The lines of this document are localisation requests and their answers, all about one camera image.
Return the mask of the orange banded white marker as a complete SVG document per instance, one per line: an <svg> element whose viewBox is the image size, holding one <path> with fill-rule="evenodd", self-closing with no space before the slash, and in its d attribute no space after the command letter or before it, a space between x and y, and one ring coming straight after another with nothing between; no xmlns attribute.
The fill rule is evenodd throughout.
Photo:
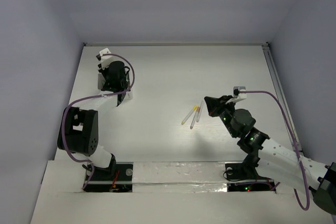
<svg viewBox="0 0 336 224"><path fill-rule="evenodd" d="M201 112L204 106L204 100L201 101L200 106L197 108L197 117L196 117L196 122L199 122L200 117L201 117Z"/></svg>

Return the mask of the pink white marker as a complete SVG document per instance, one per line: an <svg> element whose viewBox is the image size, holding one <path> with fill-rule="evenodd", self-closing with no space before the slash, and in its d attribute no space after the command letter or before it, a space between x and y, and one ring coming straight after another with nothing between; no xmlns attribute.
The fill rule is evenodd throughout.
<svg viewBox="0 0 336 224"><path fill-rule="evenodd" d="M190 125L190 129L191 130L193 129L193 127L194 127L194 125L196 123L196 117L197 117L197 109L195 110L195 114L194 114L193 120L192 120L191 125Z"/></svg>

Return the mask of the yellow marker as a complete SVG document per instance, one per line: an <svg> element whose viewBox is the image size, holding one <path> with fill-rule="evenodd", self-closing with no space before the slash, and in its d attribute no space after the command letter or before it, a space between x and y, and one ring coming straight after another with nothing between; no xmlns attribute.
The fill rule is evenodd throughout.
<svg viewBox="0 0 336 224"><path fill-rule="evenodd" d="M197 109L197 106L194 106L189 113L186 115L186 117L182 120L181 124L184 125L187 120L191 117L191 115L195 112L195 110Z"/></svg>

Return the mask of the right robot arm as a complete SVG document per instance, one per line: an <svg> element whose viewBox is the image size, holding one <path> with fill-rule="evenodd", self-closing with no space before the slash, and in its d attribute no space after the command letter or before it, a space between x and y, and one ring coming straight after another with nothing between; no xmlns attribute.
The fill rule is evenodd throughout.
<svg viewBox="0 0 336 224"><path fill-rule="evenodd" d="M223 176L230 182L270 178L300 191L325 212L335 215L335 163L313 161L273 140L255 128L256 120L245 109L235 108L241 98L205 97L208 114L219 117L237 145L246 153L241 163L229 163Z"/></svg>

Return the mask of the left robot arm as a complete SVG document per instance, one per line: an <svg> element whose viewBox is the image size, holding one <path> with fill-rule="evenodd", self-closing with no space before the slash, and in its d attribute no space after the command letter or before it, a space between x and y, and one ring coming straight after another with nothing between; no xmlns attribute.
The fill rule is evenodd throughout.
<svg viewBox="0 0 336 224"><path fill-rule="evenodd" d="M111 179L115 156L99 144L99 117L130 97L134 69L127 62L108 60L98 64L99 93L71 102L62 115L57 147L81 163L87 176Z"/></svg>

